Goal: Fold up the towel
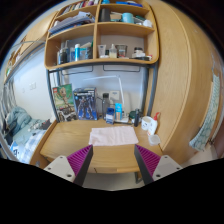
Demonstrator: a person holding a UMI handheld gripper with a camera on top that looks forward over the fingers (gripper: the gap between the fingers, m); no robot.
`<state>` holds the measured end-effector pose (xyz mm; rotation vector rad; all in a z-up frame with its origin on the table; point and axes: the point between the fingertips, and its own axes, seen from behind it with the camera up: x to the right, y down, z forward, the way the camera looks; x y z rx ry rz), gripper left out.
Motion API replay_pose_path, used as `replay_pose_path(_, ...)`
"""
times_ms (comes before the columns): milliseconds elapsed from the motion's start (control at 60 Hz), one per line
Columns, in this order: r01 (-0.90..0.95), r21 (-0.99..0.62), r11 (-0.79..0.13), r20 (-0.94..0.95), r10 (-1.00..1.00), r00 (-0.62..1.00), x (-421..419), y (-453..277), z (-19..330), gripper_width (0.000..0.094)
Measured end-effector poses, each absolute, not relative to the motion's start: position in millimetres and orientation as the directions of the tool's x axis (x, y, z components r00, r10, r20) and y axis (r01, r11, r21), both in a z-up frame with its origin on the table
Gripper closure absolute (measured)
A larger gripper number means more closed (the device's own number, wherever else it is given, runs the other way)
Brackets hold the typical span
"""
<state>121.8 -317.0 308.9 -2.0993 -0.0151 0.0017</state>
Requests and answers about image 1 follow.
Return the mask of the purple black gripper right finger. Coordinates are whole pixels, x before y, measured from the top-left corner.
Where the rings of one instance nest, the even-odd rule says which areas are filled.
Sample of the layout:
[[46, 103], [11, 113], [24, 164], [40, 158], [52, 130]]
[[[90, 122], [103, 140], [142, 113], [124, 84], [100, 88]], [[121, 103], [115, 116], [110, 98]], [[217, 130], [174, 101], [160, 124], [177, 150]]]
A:
[[160, 156], [140, 145], [135, 145], [134, 155], [138, 163], [144, 184], [148, 185], [152, 183], [153, 174], [160, 161]]

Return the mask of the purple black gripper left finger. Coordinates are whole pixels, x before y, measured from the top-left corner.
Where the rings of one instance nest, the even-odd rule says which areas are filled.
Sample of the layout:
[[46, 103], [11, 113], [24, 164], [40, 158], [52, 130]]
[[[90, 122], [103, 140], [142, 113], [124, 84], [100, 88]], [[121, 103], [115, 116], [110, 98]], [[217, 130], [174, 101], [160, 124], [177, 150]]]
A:
[[67, 157], [67, 160], [75, 174], [74, 183], [82, 186], [93, 156], [93, 146], [88, 145]]

